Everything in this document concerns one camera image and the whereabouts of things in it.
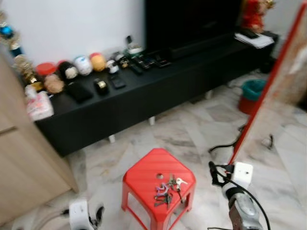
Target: marble floor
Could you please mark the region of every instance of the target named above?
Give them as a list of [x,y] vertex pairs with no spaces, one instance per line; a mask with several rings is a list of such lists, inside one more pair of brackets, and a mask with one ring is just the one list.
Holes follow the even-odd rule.
[[[257,73],[238,80],[265,78]],[[80,196],[89,200],[90,212],[103,203],[102,230],[141,230],[141,226],[120,208],[121,181],[124,173],[153,148],[165,148],[189,167],[197,179],[193,209],[185,214],[175,230],[204,230],[207,227],[232,229],[228,217],[228,202],[221,189],[211,185],[208,162],[224,163],[232,150],[222,149],[212,155],[208,149],[217,144],[231,143],[239,134],[237,128],[248,116],[236,109],[240,97],[237,87],[219,87],[209,100],[184,103],[156,117],[156,124],[141,122],[116,134],[110,144],[101,140],[71,154],[71,163],[80,188],[79,194],[68,192],[29,212],[1,230],[30,230],[48,214],[64,209],[69,201]],[[271,229],[307,229],[307,114],[295,109],[289,122],[282,124],[275,135],[275,147],[263,147],[261,156],[249,154],[245,162],[254,166],[250,191],[259,199],[271,222]],[[129,200],[133,209],[149,224],[137,202]],[[260,218],[266,229],[263,217]],[[44,230],[68,230],[67,219],[57,218]]]

